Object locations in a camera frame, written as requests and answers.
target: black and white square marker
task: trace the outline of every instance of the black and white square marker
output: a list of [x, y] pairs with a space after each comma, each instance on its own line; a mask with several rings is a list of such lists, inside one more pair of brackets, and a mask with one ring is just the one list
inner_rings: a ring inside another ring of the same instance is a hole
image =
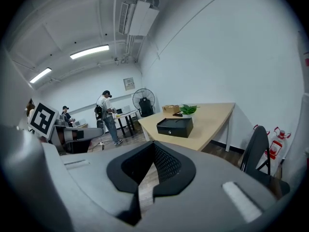
[[29, 126], [39, 135], [49, 138], [55, 120], [59, 118], [59, 112], [42, 103], [35, 108]]

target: industrial fan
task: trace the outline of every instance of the industrial fan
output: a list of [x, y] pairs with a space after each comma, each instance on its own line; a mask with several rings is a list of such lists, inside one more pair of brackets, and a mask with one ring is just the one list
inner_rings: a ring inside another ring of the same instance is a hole
[[141, 88], [133, 95], [133, 104], [140, 112], [140, 116], [147, 117], [154, 114], [155, 96], [149, 89]]

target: floor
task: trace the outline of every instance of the floor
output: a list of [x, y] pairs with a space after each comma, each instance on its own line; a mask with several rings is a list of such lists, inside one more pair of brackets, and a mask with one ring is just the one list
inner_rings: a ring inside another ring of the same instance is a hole
[[[130, 137], [129, 130], [127, 128], [125, 128], [125, 133], [127, 137], [123, 136], [121, 130], [117, 131], [118, 137], [123, 140], [123, 142], [119, 146], [130, 145], [138, 142], [146, 142], [141, 126], [139, 124], [134, 124], [134, 127], [136, 131], [133, 137]], [[101, 138], [93, 139], [91, 142], [91, 146], [88, 149], [88, 152], [95, 152], [102, 150], [102, 146], [99, 144], [101, 142], [104, 143], [104, 150], [110, 150], [119, 147], [114, 145], [111, 136], [108, 133], [102, 136]], [[233, 151], [226, 152], [224, 148], [213, 144], [208, 144], [202, 150], [202, 152], [221, 157], [230, 162], [231, 164], [233, 164], [234, 166], [238, 166], [238, 160], [241, 157], [241, 154], [237, 152]], [[151, 208], [151, 205], [153, 204], [152, 191], [154, 186], [158, 184], [159, 184], [158, 174], [155, 165], [152, 164], [147, 175], [139, 185], [140, 211], [142, 216], [147, 212], [147, 210]]]

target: tube light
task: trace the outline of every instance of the tube light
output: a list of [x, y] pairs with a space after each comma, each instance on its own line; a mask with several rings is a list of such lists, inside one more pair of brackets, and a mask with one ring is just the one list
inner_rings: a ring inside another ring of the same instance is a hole
[[70, 57], [71, 57], [71, 59], [76, 59], [76, 58], [86, 56], [88, 54], [92, 54], [92, 53], [95, 53], [95, 52], [107, 51], [109, 49], [110, 48], [109, 48], [108, 45], [96, 46], [96, 47], [93, 47], [93, 48], [90, 48], [90, 49], [87, 49], [87, 50], [84, 50], [84, 51], [81, 51], [81, 52], [74, 53], [74, 54], [70, 55]]
[[47, 68], [44, 71], [42, 71], [40, 74], [38, 74], [35, 78], [33, 78], [30, 82], [31, 83], [35, 83], [36, 81], [38, 81], [42, 76], [45, 76], [47, 73], [51, 72], [52, 69]]

